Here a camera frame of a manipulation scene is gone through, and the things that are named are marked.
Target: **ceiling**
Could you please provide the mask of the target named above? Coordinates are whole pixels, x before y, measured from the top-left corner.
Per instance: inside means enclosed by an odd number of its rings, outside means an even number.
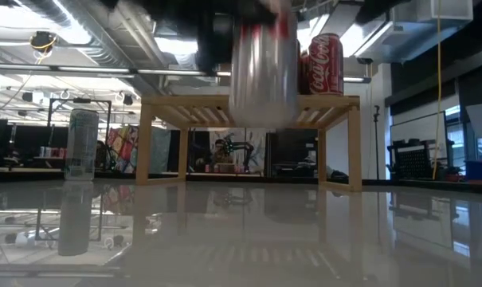
[[[156,23],[139,7],[129,3],[120,2],[113,11],[96,1],[86,0],[0,0],[2,3],[11,5],[0,5],[0,63],[195,69],[192,52],[196,50],[196,43],[175,37],[155,37]],[[318,33],[337,33],[344,36],[342,42],[348,56],[352,54],[349,51],[355,51],[363,45],[363,41],[367,41],[367,38],[361,37],[366,34],[366,29],[377,29],[382,24],[372,22],[366,27],[353,25],[362,4],[360,0],[293,0],[292,3],[294,10],[300,12],[298,34],[304,49]],[[34,51],[28,43],[37,31],[50,31],[58,36],[54,49],[45,57]],[[366,67],[358,64],[354,58],[346,59],[344,68],[346,76],[367,76]],[[66,97],[68,93],[70,97],[110,100],[112,111],[118,112],[112,117],[112,123],[137,124],[141,96],[171,93],[172,90],[183,88],[187,88],[188,93],[200,94],[204,88],[227,85],[215,78],[204,77],[136,74],[114,78],[115,75],[108,74],[92,75],[94,77],[72,75],[0,73],[0,117],[18,121],[38,120],[40,123],[37,124],[45,124],[47,112],[44,114],[33,110],[47,109],[50,97]],[[45,100],[26,102],[22,99],[24,92],[41,94]],[[133,95],[133,105],[123,104],[124,95]],[[56,112],[53,119],[68,120],[66,110],[77,107],[77,104],[68,102],[60,107],[61,111]],[[25,116],[19,114],[19,108],[31,109]],[[104,111],[104,107],[97,104],[87,108]],[[101,115],[101,118],[105,120],[106,116]]]

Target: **blurry can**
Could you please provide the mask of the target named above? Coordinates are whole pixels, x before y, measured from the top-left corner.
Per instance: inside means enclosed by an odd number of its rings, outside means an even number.
[[[299,93],[302,95],[309,95],[311,93],[310,81],[308,79],[308,59],[308,52],[302,52],[299,59]]]
[[[44,148],[44,157],[51,157],[51,147]]]
[[[60,148],[51,147],[51,157],[58,157],[59,153],[60,153]]]
[[[94,178],[99,114],[75,108],[69,121],[65,179],[92,180]]]
[[[264,0],[273,26],[240,24],[233,45],[229,110],[245,127],[283,128],[297,117],[297,21],[290,0]]]
[[[343,95],[343,47],[339,36],[333,33],[316,36],[308,51],[311,92]]]
[[[88,251],[93,182],[66,181],[64,183],[58,230],[58,255],[76,256]]]

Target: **red soda can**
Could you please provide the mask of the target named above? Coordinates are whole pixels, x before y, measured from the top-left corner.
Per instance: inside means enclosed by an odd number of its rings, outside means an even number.
[[[343,47],[339,36],[324,33],[314,37],[308,52],[308,77],[312,94],[343,95]]]

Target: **yellow cable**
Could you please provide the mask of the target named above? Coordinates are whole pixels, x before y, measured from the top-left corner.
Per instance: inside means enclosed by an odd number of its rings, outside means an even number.
[[[433,174],[435,180],[437,173],[437,154],[439,152],[439,119],[441,118],[441,98],[442,98],[442,75],[441,75],[441,0],[437,1],[437,125],[435,129],[435,149],[433,153]]]
[[[34,49],[48,49],[51,45],[55,44],[55,42],[57,41],[57,37],[55,36],[49,44],[42,45],[42,46],[34,46],[32,45],[32,39],[33,39],[33,36],[30,38],[30,45]]]
[[[373,77],[374,77],[374,63],[370,63],[370,79],[372,79]],[[374,93],[373,93],[373,91],[374,91],[373,83],[374,83],[373,81],[370,81],[370,111],[372,111],[372,103],[373,103],[373,95],[374,95]],[[372,132],[371,131],[372,131],[372,127],[373,127],[372,124],[370,124],[370,152],[368,154],[368,176],[367,176],[368,178],[370,178],[370,169],[371,169],[370,167],[371,167],[371,156],[372,156],[372,154],[371,154],[371,148],[372,148],[372,143],[371,143]]]

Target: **desk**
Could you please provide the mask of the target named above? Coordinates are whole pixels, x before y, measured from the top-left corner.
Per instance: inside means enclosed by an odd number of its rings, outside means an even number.
[[[336,186],[345,191],[361,191],[361,117],[359,96],[331,94],[299,95],[300,115],[289,128],[316,129],[319,135],[319,184],[327,184],[326,134],[337,124],[348,121],[349,183]],[[236,125],[229,112],[229,96],[146,96],[142,99],[138,154],[150,155],[151,122],[156,116],[181,131],[179,144],[178,177],[186,181],[189,128],[243,128]],[[139,157],[136,184],[160,184],[149,179],[150,157]]]

